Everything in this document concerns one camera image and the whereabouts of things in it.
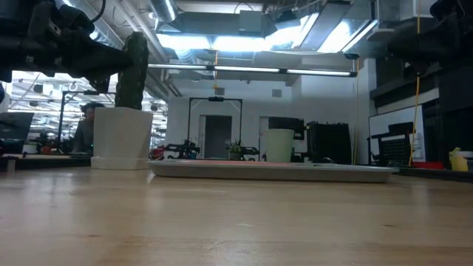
black equipment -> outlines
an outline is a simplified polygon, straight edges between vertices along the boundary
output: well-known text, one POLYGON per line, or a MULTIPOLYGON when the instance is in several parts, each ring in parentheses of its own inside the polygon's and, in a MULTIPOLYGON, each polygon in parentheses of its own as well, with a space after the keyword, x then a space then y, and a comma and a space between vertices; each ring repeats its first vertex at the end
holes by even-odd
POLYGON ((389 132, 371 136, 371 139, 378 140, 379 154, 371 152, 371 141, 368 137, 368 150, 375 159, 377 166, 407 166, 411 152, 410 134, 414 127, 413 122, 397 123, 389 125, 389 132))
MULTIPOLYGON (((239 160, 246 160, 246 158, 245 158, 246 155, 259 155, 259 151, 255 147, 242 147, 242 146, 240 146, 240 150, 241 150, 241 152, 239 153, 239 160)), ((254 162, 255 159, 250 158, 250 159, 248 159, 248 161, 254 162)))
POLYGON ((163 150, 173 151, 179 154, 177 157, 169 155, 168 159, 195 159, 197 154, 200 153, 200 148, 190 140, 184 140, 184 144, 168 144, 163 150))
POLYGON ((400 31, 388 43, 388 52, 410 62, 418 74, 435 62, 440 62, 443 68, 471 64, 473 1, 438 0, 430 13, 438 21, 434 28, 421 34, 400 31))
POLYGON ((33 113, 0 114, 0 154, 21 154, 24 141, 28 138, 33 113))
POLYGON ((65 72, 108 92, 110 75, 133 62, 124 52, 93 41, 94 30, 84 12, 66 4, 58 9, 54 0, 1 0, 0 81, 11 82, 13 70, 48 77, 65 72))
POLYGON ((351 164, 350 128, 346 123, 307 124, 307 153, 313 163, 351 164))

ceiling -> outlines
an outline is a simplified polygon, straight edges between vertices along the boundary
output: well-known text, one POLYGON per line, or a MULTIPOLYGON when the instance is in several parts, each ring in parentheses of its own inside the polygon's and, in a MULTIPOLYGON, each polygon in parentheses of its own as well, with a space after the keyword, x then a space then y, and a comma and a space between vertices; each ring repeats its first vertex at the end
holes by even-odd
MULTIPOLYGON (((89 17, 96 16, 102 5, 102 0, 56 1, 58 5, 60 5, 61 2, 71 4, 83 10, 89 17)), ((328 50, 333 48, 333 51, 331 51, 331 53, 320 53, 318 50, 311 49, 311 45, 307 44, 307 40, 304 42, 302 41, 304 40, 305 35, 309 36, 311 30, 315 28, 309 25, 308 21, 310 21, 311 16, 314 16, 313 18, 315 18, 313 20, 315 25, 322 23, 321 14, 324 15, 324 12, 327 10, 326 5, 324 6, 326 1, 327 0, 248 0, 246 3, 238 3, 237 1, 232 0, 176 0, 175 3, 180 10, 177 15, 177 20, 179 20, 180 16, 184 17, 186 13, 203 14, 195 16, 202 19, 205 19, 206 16, 210 16, 212 13, 222 13, 224 14, 222 16, 228 16, 229 19, 238 19, 239 15, 234 15, 234 13, 239 14, 241 10, 253 9, 255 11, 262 11, 264 14, 263 18, 268 17, 273 21, 274 19, 277 19, 282 10, 290 10, 291 8, 297 7, 295 13, 298 14, 297 19, 300 19, 301 26, 298 28, 292 28, 295 32, 285 31, 284 34, 279 34, 283 32, 275 31, 269 35, 270 37, 272 36, 271 38, 273 39, 276 39, 276 36, 278 36, 279 41, 283 43, 282 45, 273 45, 270 48, 270 51, 257 50, 254 52, 230 52, 223 49, 218 52, 218 64, 244 67, 258 66, 296 69, 352 70, 352 61, 347 60, 338 51, 345 45, 345 43, 350 41, 350 39, 353 39, 356 34, 359 34, 358 31, 363 29, 366 26, 366 23, 372 19, 372 11, 376 11, 375 16, 379 22, 377 27, 396 25, 401 22, 401 16, 394 16, 393 13, 403 15, 403 13, 401 13, 401 2, 408 1, 412 4, 416 0, 353 0, 349 1, 352 2, 353 5, 343 12, 335 8, 333 16, 327 16, 327 14, 325 14, 325 24, 323 24, 323 26, 329 29, 328 36, 324 36, 323 40, 317 40, 315 38, 315 41, 323 44, 321 48, 325 47, 325 49, 328 48, 328 50), (299 46, 294 46, 296 40, 293 38, 300 39, 301 37, 301 44, 299 46)), ((330 4, 334 4, 334 2, 337 1, 344 3, 348 2, 348 0, 328 1, 330 4)), ((149 0, 108 0, 106 3, 107 6, 104 14, 101 19, 95 23, 96 33, 94 38, 112 47, 120 49, 123 46, 123 41, 128 35, 130 35, 134 30, 140 30, 146 34, 149 40, 150 64, 169 61, 182 63, 182 58, 177 56, 178 53, 176 53, 176 48, 163 47, 163 44, 160 42, 156 33, 162 33, 163 29, 172 25, 172 23, 157 26, 156 20, 154 19, 155 16, 152 15, 149 0)), ((406 12, 407 18, 409 18, 409 16, 412 17, 412 14, 409 14, 409 12, 410 11, 406 12)), ((192 24, 191 26, 193 27, 193 30, 199 29, 199 24, 192 24)), ((368 29, 369 31, 366 33, 371 33, 372 30, 377 30, 377 27, 374 29, 368 29)), ((319 33, 315 32, 312 34, 316 37, 319 33)), ((367 40, 368 35, 369 34, 364 35, 363 38, 361 38, 360 41, 348 52, 367 51, 367 53, 369 53, 370 51, 373 51, 373 47, 376 47, 376 45, 373 45, 373 42, 370 43, 367 40)), ((217 40, 216 36, 205 36, 209 40, 209 44, 215 44, 215 41, 217 40)), ((188 50, 192 52, 194 57, 193 60, 201 64, 215 64, 215 51, 203 49, 188 50)), ((214 75, 215 73, 213 72, 202 73, 195 71, 170 71, 165 74, 157 69, 149 69, 146 82, 146 92, 143 96, 143 110, 150 112, 152 105, 159 106, 159 110, 154 112, 154 128, 159 129, 160 132, 166 128, 167 106, 165 102, 169 98, 191 96, 186 94, 182 95, 179 92, 179 86, 176 86, 176 84, 179 85, 182 83, 172 83, 172 81, 213 80, 214 75)), ((74 79, 65 74, 56 75, 54 78, 47 78, 44 75, 38 76, 37 73, 17 72, 16 77, 16 81, 12 86, 10 86, 10 91, 12 93, 10 104, 12 112, 28 110, 31 112, 37 111, 35 122, 33 123, 34 130, 47 130, 51 134, 51 137, 54 137, 55 132, 58 131, 58 111, 61 108, 61 91, 68 90, 73 83, 78 85, 77 92, 92 89, 84 79, 74 79), (38 78, 36 83, 51 88, 48 94, 37 93, 29 90, 31 83, 36 78, 38 78)), ((297 77, 293 75, 264 73, 219 72, 217 78, 221 80, 247 82, 281 81, 285 82, 285 86, 291 86, 297 77)), ((115 84, 116 77, 112 79, 110 92, 115 91, 115 84)), ((183 88, 183 91, 186 91, 186 93, 191 92, 191 90, 188 90, 187 88, 183 88)), ((64 121, 67 122, 64 124, 65 130, 62 134, 72 135, 74 133, 77 122, 81 119, 80 105, 90 101, 97 101, 106 106, 113 106, 113 100, 113 95, 73 95, 72 99, 65 107, 67 112, 65 113, 64 121)))

wooden tabletop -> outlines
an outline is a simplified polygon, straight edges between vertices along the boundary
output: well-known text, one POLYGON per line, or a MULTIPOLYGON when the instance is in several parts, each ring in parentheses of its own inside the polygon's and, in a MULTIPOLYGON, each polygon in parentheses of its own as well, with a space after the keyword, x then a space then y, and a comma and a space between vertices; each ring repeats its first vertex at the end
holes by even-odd
POLYGON ((0 265, 473 265, 473 184, 0 176, 0 265))

metal frame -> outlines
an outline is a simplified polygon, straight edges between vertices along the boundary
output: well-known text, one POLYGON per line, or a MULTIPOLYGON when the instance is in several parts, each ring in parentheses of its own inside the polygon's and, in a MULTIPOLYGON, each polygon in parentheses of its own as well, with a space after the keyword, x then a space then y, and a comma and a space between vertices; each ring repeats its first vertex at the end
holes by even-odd
MULTIPOLYGON (((194 98, 190 97, 189 98, 189 109, 188 109, 188 118, 187 118, 187 139, 189 139, 189 135, 191 134, 191 107, 192 107, 192 101, 193 100, 211 100, 212 97, 209 98, 194 98)), ((243 113, 243 99, 232 99, 232 98, 221 98, 219 101, 226 101, 226 100, 235 100, 239 102, 240 108, 239 108, 239 141, 242 141, 242 113, 243 113)))
POLYGON ((62 99, 61 99, 61 113, 59 115, 58 140, 56 142, 58 146, 60 146, 61 144, 62 122, 64 119, 64 107, 66 106, 67 103, 69 103, 69 100, 66 101, 66 95, 68 95, 69 93, 75 93, 76 95, 79 93, 84 94, 84 95, 100 95, 100 94, 116 95, 115 92, 102 93, 102 92, 96 92, 96 91, 82 91, 82 92, 63 91, 62 99))

door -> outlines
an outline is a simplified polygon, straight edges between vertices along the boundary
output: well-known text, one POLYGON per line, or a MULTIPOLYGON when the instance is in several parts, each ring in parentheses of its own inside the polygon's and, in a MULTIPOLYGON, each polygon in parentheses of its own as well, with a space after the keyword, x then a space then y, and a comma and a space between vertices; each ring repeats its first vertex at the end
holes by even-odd
POLYGON ((205 158, 228 159, 227 147, 231 142, 231 116, 205 117, 205 158))

